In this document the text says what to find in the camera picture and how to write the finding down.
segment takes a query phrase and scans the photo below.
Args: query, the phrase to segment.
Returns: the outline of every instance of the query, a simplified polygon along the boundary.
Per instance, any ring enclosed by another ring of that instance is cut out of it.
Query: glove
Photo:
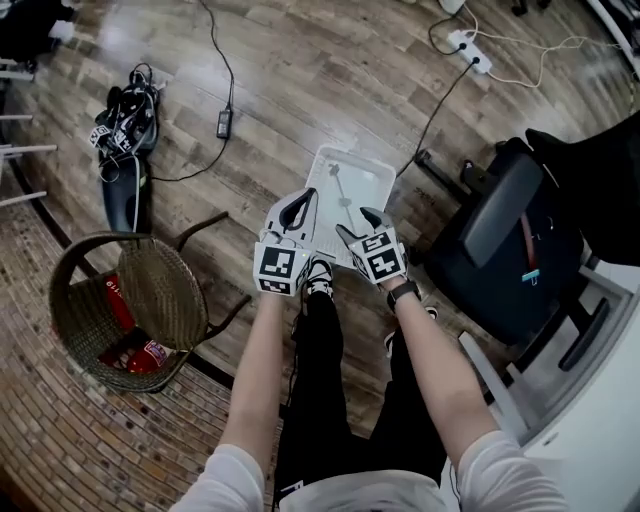
[[[373,227],[373,235],[358,237],[342,224],[336,226],[358,272],[373,284],[406,275],[404,245],[398,242],[391,218],[375,208],[360,208],[360,212]]]
[[[313,260],[318,193],[289,194],[269,210],[253,259],[258,290],[293,297],[306,281]]]

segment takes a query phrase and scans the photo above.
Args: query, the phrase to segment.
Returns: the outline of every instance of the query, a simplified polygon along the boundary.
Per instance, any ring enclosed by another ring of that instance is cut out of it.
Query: black office chair
[[[610,306],[603,299],[589,315],[578,302],[585,282],[579,274],[583,238],[554,181],[520,139],[501,144],[486,171],[465,165],[463,182],[471,194],[439,170],[427,152],[416,164],[461,202],[431,249],[419,256],[434,284],[506,345],[544,346],[569,315],[579,336],[559,362],[568,371],[595,338]],[[523,221],[530,226],[535,262],[528,256]],[[523,281],[533,267],[539,276]]]
[[[582,142],[535,130],[527,130],[527,141],[598,258],[640,266],[640,112]]]

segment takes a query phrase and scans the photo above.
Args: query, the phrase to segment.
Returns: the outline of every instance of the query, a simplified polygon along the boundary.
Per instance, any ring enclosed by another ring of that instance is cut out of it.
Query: white sleeve
[[[230,444],[218,446],[170,512],[262,512],[264,476],[255,459]]]
[[[465,512],[566,512],[553,481],[502,431],[489,432],[462,456],[458,469]]]

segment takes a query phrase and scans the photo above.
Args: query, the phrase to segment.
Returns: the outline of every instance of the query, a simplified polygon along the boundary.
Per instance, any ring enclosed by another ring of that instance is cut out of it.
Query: power adapter
[[[454,30],[447,36],[447,42],[454,50],[459,49],[458,54],[462,55],[469,64],[473,64],[473,70],[476,73],[485,74],[491,70],[489,58],[480,51],[473,39],[467,37],[464,31]]]
[[[218,115],[218,127],[216,128],[216,136],[219,139],[228,140],[231,137],[231,120],[233,119],[233,110],[227,106],[220,111]]]

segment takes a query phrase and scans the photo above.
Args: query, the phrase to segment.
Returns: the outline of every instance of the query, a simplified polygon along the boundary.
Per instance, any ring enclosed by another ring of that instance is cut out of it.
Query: wicker chair
[[[67,248],[53,272],[49,302],[54,328],[82,368],[110,388],[155,393],[178,373],[198,344],[226,329],[251,297],[245,295],[220,325],[212,325],[200,285],[179,252],[191,235],[227,216],[224,212],[196,224],[170,244],[146,234],[99,232]],[[186,351],[172,355],[155,372],[128,373],[98,360],[125,334],[107,299],[105,277],[113,271],[94,271],[88,279],[71,284],[77,266],[91,268],[85,255],[110,242],[122,246],[116,272],[136,324],[162,345]]]

